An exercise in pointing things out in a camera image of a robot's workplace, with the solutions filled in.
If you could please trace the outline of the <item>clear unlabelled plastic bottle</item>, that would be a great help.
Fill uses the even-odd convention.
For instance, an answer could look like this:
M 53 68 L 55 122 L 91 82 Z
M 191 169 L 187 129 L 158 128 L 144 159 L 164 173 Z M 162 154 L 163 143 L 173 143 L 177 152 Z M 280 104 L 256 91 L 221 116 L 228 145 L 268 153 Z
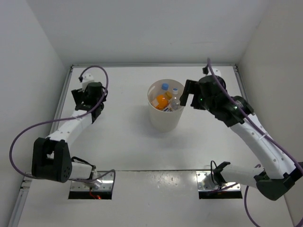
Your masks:
M 173 88 L 172 89 L 172 94 L 173 94 L 173 96 L 178 96 L 178 89 L 177 88 Z

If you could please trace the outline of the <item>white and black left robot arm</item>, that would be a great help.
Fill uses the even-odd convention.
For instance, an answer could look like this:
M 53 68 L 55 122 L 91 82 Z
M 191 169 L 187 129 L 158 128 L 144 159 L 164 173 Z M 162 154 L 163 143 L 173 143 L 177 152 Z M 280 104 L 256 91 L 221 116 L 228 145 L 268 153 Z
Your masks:
M 34 142 L 32 169 L 33 177 L 64 183 L 68 180 L 92 180 L 97 177 L 97 168 L 78 157 L 71 157 L 70 146 L 81 133 L 100 116 L 104 104 L 99 102 L 107 92 L 101 82 L 95 82 L 86 73 L 82 87 L 72 90 L 75 110 L 55 132 Z

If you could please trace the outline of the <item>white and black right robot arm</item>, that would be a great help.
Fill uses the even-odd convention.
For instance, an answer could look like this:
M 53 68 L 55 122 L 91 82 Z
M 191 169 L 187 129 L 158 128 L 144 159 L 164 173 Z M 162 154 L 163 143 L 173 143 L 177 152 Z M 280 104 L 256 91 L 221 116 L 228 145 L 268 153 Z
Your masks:
M 303 164 L 294 162 L 264 130 L 251 105 L 241 96 L 230 96 L 223 78 L 206 66 L 198 81 L 186 80 L 180 104 L 193 95 L 191 107 L 210 112 L 236 133 L 259 160 L 262 168 L 245 168 L 222 162 L 211 170 L 207 181 L 222 187 L 229 182 L 254 187 L 267 199 L 276 201 L 302 177 Z

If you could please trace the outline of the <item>orange plastic bottle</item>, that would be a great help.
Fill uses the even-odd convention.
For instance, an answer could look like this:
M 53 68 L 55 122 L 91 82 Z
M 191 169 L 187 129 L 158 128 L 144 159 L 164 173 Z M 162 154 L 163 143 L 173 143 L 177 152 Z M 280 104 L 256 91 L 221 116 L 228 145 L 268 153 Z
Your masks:
M 161 95 L 158 95 L 152 102 L 153 106 L 158 110 L 163 110 L 168 106 L 169 101 L 172 98 L 172 94 L 168 91 Z

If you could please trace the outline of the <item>clear bottle white label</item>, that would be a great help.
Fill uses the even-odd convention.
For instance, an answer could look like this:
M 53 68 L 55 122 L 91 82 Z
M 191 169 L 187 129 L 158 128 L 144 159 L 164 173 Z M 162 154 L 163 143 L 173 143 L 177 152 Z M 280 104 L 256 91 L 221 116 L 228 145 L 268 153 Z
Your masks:
M 178 98 L 172 99 L 170 103 L 163 109 L 164 112 L 173 112 L 180 109 L 182 106 L 180 105 L 180 100 Z

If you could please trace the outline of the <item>clear bottle blue label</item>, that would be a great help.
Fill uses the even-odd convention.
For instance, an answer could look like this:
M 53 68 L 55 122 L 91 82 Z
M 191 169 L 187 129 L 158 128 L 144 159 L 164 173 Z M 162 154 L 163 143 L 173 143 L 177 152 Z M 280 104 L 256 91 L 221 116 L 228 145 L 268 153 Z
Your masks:
M 162 83 L 160 86 L 155 88 L 155 91 L 153 92 L 153 100 L 158 96 L 161 95 L 165 92 L 167 92 L 169 89 L 169 85 L 167 83 Z

